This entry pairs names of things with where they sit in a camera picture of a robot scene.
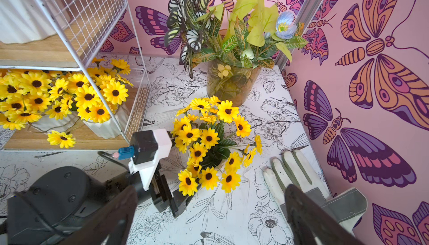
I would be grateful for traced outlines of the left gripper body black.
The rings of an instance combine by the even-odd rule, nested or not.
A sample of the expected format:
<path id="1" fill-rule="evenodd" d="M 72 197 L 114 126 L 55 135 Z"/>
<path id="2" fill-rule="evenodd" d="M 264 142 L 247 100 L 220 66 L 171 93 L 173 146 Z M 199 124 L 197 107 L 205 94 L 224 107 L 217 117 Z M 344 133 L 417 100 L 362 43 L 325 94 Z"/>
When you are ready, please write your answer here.
<path id="1" fill-rule="evenodd" d="M 159 212 L 170 208 L 173 217 L 177 218 L 183 214 L 194 197 L 183 196 L 179 190 L 171 192 L 165 176 L 160 174 L 160 169 L 161 165 L 158 164 L 150 185 L 153 204 Z"/>

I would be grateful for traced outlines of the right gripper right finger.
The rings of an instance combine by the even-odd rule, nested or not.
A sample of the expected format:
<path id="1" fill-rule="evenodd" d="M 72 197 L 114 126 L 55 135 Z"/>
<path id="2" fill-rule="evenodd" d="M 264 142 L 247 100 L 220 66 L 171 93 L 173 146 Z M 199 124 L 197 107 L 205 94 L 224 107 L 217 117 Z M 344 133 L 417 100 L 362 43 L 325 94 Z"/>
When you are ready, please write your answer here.
<path id="1" fill-rule="evenodd" d="M 361 245 L 353 228 L 365 213 L 365 196 L 355 188 L 326 200 L 318 188 L 286 188 L 286 216 L 296 245 Z"/>

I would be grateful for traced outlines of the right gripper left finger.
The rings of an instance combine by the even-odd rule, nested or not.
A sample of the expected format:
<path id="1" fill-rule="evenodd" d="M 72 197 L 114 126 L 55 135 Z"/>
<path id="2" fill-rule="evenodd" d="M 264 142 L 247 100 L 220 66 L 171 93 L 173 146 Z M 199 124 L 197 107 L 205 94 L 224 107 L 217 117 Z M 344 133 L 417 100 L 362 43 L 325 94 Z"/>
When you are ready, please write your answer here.
<path id="1" fill-rule="evenodd" d="M 128 186 L 109 203 L 93 214 L 93 217 L 62 245 L 125 245 L 137 206 L 137 192 Z"/>

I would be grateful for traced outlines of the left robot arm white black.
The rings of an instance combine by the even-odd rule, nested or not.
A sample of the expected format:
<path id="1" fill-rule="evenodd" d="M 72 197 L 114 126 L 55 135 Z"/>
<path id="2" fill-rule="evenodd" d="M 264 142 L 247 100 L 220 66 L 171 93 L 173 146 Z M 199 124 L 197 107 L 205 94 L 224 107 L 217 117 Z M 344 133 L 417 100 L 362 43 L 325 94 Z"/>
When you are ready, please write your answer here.
<path id="1" fill-rule="evenodd" d="M 126 188 L 136 191 L 138 204 L 152 200 L 158 211 L 170 208 L 175 218 L 191 201 L 177 190 L 170 191 L 158 167 L 148 189 L 138 173 L 124 172 L 100 182 L 76 167 L 60 167 L 8 199 L 1 237 L 7 245 L 58 245 Z"/>

